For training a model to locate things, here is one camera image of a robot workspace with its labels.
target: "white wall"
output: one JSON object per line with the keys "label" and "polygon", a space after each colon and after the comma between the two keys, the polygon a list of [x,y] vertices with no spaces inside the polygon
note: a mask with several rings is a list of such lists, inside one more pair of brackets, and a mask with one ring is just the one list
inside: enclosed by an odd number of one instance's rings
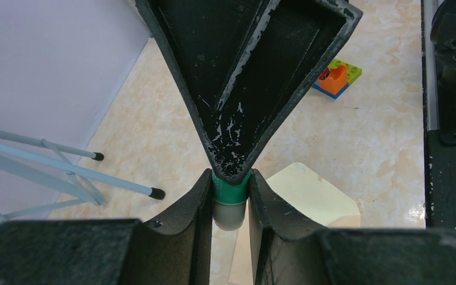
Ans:
{"label": "white wall", "polygon": [[[0,129],[85,148],[148,37],[127,0],[0,1]],[[2,213],[57,197],[0,171]]]}

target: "black rubber foot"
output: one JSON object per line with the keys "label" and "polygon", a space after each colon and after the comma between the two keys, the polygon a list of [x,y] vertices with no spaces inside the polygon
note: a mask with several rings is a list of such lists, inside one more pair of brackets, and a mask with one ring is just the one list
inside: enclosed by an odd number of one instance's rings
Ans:
{"label": "black rubber foot", "polygon": [[151,190],[153,190],[150,195],[151,198],[155,198],[156,200],[163,200],[163,198],[165,198],[164,190],[153,187],[151,187]]}
{"label": "black rubber foot", "polygon": [[95,157],[92,158],[93,160],[97,160],[98,162],[104,159],[104,154],[102,153],[94,153]]}

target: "colorful toy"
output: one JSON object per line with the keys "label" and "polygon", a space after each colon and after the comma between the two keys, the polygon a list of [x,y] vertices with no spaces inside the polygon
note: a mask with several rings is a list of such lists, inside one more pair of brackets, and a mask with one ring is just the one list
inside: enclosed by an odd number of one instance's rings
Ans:
{"label": "colorful toy", "polygon": [[336,99],[361,76],[362,72],[363,70],[357,66],[333,59],[312,87]]}

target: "floor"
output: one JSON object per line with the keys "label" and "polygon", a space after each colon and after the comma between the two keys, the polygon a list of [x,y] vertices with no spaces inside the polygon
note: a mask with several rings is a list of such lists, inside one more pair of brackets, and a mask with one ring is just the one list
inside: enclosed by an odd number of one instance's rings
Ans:
{"label": "floor", "polygon": [[[309,93],[254,168],[266,177],[301,162],[357,202],[362,227],[424,227],[420,1],[352,0],[364,16],[337,56],[363,75],[333,100]],[[138,217],[174,203],[210,165],[154,40],[142,51],[80,165],[164,189],[163,201],[101,183],[108,203],[53,211],[50,219]],[[214,226],[211,284],[227,284],[237,231]]]}

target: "orange block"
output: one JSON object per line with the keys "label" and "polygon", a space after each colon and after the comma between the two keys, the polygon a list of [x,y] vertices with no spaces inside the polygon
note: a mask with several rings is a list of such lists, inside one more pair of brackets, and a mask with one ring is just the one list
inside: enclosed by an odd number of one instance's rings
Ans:
{"label": "orange block", "polygon": [[347,77],[347,67],[345,65],[331,68],[326,78],[319,79],[319,87],[331,94],[338,93],[348,83],[349,78]]}

